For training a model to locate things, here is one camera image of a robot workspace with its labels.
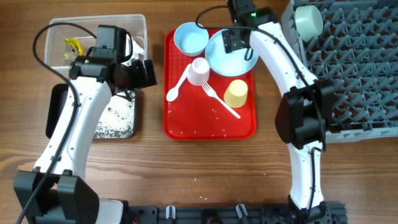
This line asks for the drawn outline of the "white napkin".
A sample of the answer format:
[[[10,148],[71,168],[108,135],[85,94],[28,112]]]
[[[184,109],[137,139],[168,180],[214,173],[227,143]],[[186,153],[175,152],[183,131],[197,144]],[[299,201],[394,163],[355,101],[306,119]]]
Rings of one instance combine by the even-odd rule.
[[[135,39],[133,39],[130,44],[130,39],[131,38],[127,35],[125,56],[128,56],[131,52],[132,55],[129,60],[123,62],[123,65],[125,66],[130,66],[133,61],[139,60],[140,56],[144,56],[144,49],[136,42]]]

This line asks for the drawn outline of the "yellow snack wrapper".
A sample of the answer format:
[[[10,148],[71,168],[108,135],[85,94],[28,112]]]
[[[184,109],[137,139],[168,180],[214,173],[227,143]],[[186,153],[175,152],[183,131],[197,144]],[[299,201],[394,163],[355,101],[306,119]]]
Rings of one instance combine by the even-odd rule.
[[[65,39],[66,50],[62,58],[64,60],[75,60],[77,56],[82,56],[84,47],[78,39]]]

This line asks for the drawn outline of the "light blue plate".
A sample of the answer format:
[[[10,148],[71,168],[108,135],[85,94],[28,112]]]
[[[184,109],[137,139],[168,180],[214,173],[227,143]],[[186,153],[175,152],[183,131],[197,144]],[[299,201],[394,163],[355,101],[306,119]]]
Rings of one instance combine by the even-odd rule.
[[[219,30],[213,34],[205,48],[205,58],[210,64],[210,68],[225,77],[237,77],[250,71],[259,58],[257,52],[253,52],[250,60],[245,60],[246,49],[239,49],[231,53],[226,53],[222,37]]]

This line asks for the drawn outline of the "mint green bowl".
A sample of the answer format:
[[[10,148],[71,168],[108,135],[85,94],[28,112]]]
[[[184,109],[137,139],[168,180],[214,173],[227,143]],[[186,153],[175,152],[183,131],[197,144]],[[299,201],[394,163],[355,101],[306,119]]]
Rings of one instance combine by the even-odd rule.
[[[295,26],[304,42],[318,37],[323,31],[323,19],[315,6],[300,6],[295,10]]]

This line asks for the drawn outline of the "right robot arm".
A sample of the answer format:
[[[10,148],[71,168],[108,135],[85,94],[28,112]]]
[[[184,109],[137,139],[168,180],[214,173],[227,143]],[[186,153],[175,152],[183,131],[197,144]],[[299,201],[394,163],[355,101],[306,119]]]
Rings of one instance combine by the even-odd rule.
[[[282,97],[275,126],[289,148],[292,168],[287,220],[331,223],[320,186],[320,158],[331,123],[333,85],[305,68],[268,7],[257,9],[252,1],[228,1],[227,7],[233,26],[223,32],[225,51],[245,47],[257,53]]]

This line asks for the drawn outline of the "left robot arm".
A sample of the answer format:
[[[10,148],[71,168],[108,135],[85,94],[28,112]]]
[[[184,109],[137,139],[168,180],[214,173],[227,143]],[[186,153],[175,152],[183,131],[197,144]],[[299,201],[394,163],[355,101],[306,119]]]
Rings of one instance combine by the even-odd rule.
[[[125,200],[101,199],[85,182],[88,152],[100,117],[119,90],[157,84],[151,60],[132,57],[132,37],[100,25],[96,44],[71,63],[63,78],[68,95],[52,137],[31,171],[19,171],[14,191],[19,220],[29,223],[137,223]]]

